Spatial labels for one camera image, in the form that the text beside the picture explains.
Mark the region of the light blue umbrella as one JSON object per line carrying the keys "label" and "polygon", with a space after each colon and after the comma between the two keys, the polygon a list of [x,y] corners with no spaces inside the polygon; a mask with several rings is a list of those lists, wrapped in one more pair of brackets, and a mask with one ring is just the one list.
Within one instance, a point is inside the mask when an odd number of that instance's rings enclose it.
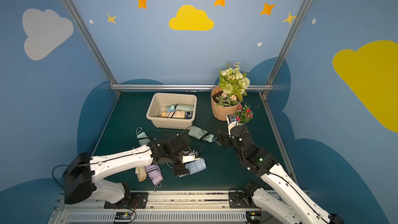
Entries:
{"label": "light blue umbrella", "polygon": [[185,119],[191,119],[193,117],[193,112],[185,112]]}
{"label": "light blue umbrella", "polygon": [[171,112],[176,112],[177,111],[177,109],[176,109],[176,106],[174,106],[174,105],[172,105],[172,106],[169,106],[168,108],[167,108],[167,113],[171,113]]}
{"label": "light blue umbrella", "polygon": [[189,175],[193,175],[206,170],[207,166],[205,159],[201,158],[199,160],[186,164],[185,168],[189,171]]}

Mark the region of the beige yellow umbrella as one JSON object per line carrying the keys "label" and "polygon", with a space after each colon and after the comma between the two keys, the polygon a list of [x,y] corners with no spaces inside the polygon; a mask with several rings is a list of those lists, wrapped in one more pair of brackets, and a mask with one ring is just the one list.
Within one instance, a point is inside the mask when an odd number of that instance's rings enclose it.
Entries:
{"label": "beige yellow umbrella", "polygon": [[161,114],[162,118],[177,118],[177,119],[185,119],[186,112],[185,111],[174,111],[174,112],[163,112]]}

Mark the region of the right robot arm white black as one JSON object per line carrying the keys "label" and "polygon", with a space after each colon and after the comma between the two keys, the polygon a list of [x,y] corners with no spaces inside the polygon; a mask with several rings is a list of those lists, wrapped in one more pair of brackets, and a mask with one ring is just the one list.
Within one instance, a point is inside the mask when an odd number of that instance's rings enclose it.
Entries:
{"label": "right robot arm white black", "polygon": [[330,214],[315,203],[288,175],[276,158],[256,146],[244,125],[217,133],[223,147],[232,147],[246,169],[272,187],[282,201],[272,197],[259,184],[251,182],[244,188],[255,206],[267,211],[283,224],[343,224],[338,214]]}

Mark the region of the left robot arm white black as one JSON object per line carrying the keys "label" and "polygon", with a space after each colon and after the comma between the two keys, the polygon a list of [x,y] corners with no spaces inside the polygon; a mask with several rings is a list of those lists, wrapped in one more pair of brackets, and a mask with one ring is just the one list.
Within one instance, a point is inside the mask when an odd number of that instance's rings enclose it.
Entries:
{"label": "left robot arm white black", "polygon": [[176,136],[168,140],[151,141],[136,149],[105,156],[83,152],[67,166],[63,173],[64,203],[80,203],[87,199],[102,200],[120,205],[130,200],[128,186],[106,178],[134,168],[171,163],[175,176],[186,175],[186,164],[200,159],[187,139]]}

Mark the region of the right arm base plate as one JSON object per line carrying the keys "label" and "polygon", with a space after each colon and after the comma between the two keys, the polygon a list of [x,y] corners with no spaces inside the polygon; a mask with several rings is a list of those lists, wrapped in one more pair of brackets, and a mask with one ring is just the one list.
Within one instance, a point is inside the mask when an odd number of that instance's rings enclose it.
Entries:
{"label": "right arm base plate", "polygon": [[231,190],[228,192],[230,208],[267,208],[271,205],[270,198],[261,195],[261,192],[246,192]]}

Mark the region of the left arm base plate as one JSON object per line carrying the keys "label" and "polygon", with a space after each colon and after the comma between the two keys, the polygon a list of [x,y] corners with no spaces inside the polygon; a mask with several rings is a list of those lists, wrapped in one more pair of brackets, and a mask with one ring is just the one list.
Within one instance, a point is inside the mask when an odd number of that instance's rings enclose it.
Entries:
{"label": "left arm base plate", "polygon": [[104,209],[144,209],[146,208],[147,200],[147,192],[127,192],[125,197],[117,203],[109,203],[106,201],[104,204]]}

